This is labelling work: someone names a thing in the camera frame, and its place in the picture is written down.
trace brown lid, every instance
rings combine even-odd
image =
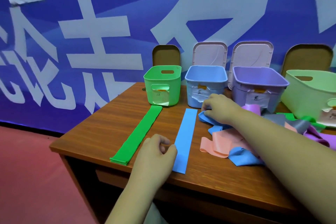
[[[180,50],[172,44],[157,45],[153,49],[153,66],[180,65]]]
[[[324,44],[298,44],[290,48],[283,61],[281,75],[287,70],[328,71],[333,59],[332,49]]]

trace white label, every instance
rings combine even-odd
[[[249,91],[246,96],[247,105],[260,105],[261,107],[267,108],[268,102],[270,101],[271,94],[268,92],[257,93],[253,90]]]
[[[208,87],[193,86],[191,88],[191,97],[193,99],[196,99],[200,103],[203,103],[204,100],[208,99],[210,95],[211,95],[211,91],[209,90]]]
[[[153,103],[156,105],[169,105],[169,92],[166,90],[153,90]]]
[[[317,120],[317,122],[326,126],[336,127],[336,110],[322,110],[320,118]]]

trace hand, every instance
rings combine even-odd
[[[165,153],[161,144],[170,144],[169,139],[158,134],[147,138],[135,159],[130,182],[143,184],[153,189],[154,193],[165,183],[169,177],[177,155],[177,149],[172,144]]]
[[[221,124],[232,125],[232,120],[244,111],[238,104],[224,95],[211,94],[202,104],[204,114]]]

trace green bin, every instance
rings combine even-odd
[[[297,117],[319,120],[322,110],[336,107],[336,73],[318,70],[288,70],[289,86],[281,101]]]
[[[153,66],[143,78],[150,104],[170,106],[179,102],[181,66]]]

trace red floor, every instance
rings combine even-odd
[[[94,224],[53,137],[0,127],[0,223]]]

